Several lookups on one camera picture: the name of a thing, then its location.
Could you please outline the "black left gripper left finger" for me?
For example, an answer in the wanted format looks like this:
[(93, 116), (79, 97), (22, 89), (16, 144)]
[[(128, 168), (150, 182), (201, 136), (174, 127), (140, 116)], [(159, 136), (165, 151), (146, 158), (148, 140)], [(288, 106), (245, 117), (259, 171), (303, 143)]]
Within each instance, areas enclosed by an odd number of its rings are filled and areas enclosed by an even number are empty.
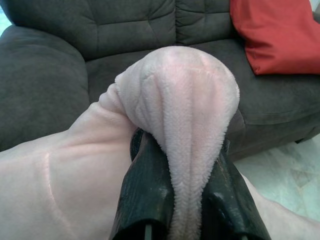
[(130, 141), (130, 158), (113, 222), (113, 238), (165, 240), (174, 211), (167, 156), (155, 138), (139, 128)]

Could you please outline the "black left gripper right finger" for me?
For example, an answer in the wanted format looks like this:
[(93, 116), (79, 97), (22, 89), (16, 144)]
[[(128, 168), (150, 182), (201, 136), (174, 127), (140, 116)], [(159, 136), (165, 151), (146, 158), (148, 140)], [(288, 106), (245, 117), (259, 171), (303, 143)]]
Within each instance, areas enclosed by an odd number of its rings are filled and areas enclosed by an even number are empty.
[(202, 193), (202, 240), (258, 240), (250, 209), (241, 203), (234, 167), (227, 160), (230, 142), (225, 139)]

